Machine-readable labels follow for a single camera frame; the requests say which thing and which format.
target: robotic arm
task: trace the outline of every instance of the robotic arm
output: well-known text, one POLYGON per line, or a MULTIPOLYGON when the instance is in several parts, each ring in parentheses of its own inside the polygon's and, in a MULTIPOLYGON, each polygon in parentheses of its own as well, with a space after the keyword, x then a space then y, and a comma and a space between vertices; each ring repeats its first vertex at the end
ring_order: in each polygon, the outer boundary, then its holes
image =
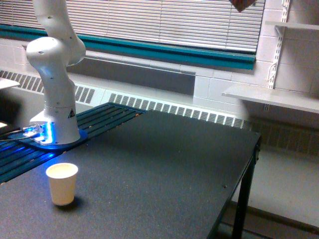
POLYGON ((84 58, 85 46, 72 28, 65 0, 33 0, 33 5, 38 22, 48 33, 48 37, 38 38, 26 48, 27 58, 39 72, 44 86, 44 110, 30 124, 44 124, 45 129, 33 140, 42 145, 72 143, 80 134, 74 83, 66 67, 84 58))

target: white paper cup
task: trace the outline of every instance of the white paper cup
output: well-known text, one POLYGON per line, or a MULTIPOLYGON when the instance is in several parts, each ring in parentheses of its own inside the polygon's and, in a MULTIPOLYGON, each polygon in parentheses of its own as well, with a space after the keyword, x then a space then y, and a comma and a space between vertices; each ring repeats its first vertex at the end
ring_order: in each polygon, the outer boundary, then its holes
POLYGON ((57 163, 45 171, 49 178, 52 202, 58 206, 72 203, 78 167, 72 163, 57 163))

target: window sill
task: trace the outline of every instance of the window sill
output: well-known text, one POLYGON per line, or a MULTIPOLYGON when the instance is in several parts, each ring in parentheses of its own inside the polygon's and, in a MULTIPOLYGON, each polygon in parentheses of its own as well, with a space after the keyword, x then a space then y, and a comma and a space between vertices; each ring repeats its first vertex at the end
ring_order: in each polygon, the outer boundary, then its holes
MULTIPOLYGON (((35 28, 0 25, 1 37, 34 40, 46 35, 44 30, 35 28)), ((256 56, 252 54, 169 46, 81 34, 78 36, 87 48, 118 54, 130 54, 140 57, 177 61, 183 64, 200 64, 253 70, 256 59, 256 56)))

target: window blinds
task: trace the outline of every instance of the window blinds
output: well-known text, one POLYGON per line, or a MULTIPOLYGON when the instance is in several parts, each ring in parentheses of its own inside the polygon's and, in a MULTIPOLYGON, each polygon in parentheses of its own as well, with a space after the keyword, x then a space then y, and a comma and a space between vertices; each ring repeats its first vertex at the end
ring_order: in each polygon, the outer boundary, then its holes
MULTIPOLYGON (((67 0, 77 33, 255 52, 265 0, 239 13, 229 0, 67 0)), ((42 28, 31 0, 0 0, 0 24, 42 28)))

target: black tabletop surface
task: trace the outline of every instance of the black tabletop surface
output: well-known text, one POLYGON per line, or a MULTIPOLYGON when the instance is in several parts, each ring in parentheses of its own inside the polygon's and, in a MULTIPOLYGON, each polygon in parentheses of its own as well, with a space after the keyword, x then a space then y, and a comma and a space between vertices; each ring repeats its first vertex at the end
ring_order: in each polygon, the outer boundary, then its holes
POLYGON ((0 237, 207 238, 259 137, 147 112, 1 185, 0 237), (45 175, 58 162, 79 167, 76 199, 64 208, 52 204, 45 175))

